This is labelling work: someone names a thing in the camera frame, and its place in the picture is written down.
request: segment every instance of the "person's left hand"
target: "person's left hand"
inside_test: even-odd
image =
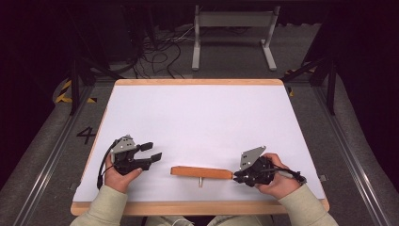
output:
[[[105,168],[108,169],[111,166],[112,166],[111,154],[109,154],[105,159]],[[105,172],[104,183],[106,186],[114,188],[118,192],[126,193],[129,184],[135,178],[137,178],[142,171],[143,169],[139,168],[129,172],[126,175],[121,175],[120,173],[117,172],[115,168],[111,167]]]

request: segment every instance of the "human hand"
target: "human hand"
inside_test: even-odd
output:
[[[129,172],[126,175],[121,175],[115,168],[112,167],[111,154],[109,154],[105,159],[105,168],[109,168],[105,172],[105,185],[114,188],[121,193],[126,193],[129,184],[143,171],[142,168],[139,168]]]
[[[281,163],[276,153],[266,153],[263,157],[271,159],[272,163],[277,167],[289,169]],[[300,184],[296,179],[282,176],[276,172],[274,180],[269,185],[256,184],[255,187],[263,194],[272,195],[279,200],[297,190]]]

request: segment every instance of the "person's right hand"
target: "person's right hand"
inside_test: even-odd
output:
[[[271,159],[275,166],[289,169],[281,163],[276,153],[266,153],[263,157]],[[279,200],[300,188],[300,184],[296,179],[282,176],[276,172],[274,180],[269,185],[256,184],[255,187],[263,194],[272,195]]]

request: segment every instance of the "printed number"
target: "printed number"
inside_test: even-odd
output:
[[[93,131],[93,128],[91,128],[90,126],[88,128],[86,128],[84,131],[80,132],[79,134],[77,134],[77,137],[85,137],[85,144],[88,144],[88,139],[90,137],[95,137],[96,134],[91,134],[91,131]]]

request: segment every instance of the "metal stand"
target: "metal stand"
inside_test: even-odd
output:
[[[117,73],[113,73],[108,69],[102,67],[101,65],[95,63],[94,61],[76,55],[71,65],[71,81],[72,81],[72,110],[70,115],[73,115],[76,109],[80,105],[80,92],[79,92],[79,77],[82,79],[85,86],[93,86],[96,82],[96,78],[93,73],[90,71],[90,68],[95,68],[99,72],[118,79],[123,79],[124,77],[118,75]]]
[[[268,27],[267,37],[261,40],[264,55],[270,71],[277,69],[269,45],[279,17],[279,7],[273,11],[200,11],[196,5],[194,18],[195,43],[192,70],[200,69],[200,27],[201,26],[264,26]]]
[[[310,78],[310,83],[312,86],[319,87],[322,85],[323,81],[328,76],[328,85],[327,85],[327,107],[329,113],[331,115],[335,115],[334,113],[334,94],[335,94],[335,81],[336,81],[336,69],[335,63],[332,57],[320,58],[311,63],[304,65],[303,67],[299,68],[298,70],[285,75],[281,78],[283,83],[286,83],[298,76],[302,73],[317,67],[314,71],[314,74]]]

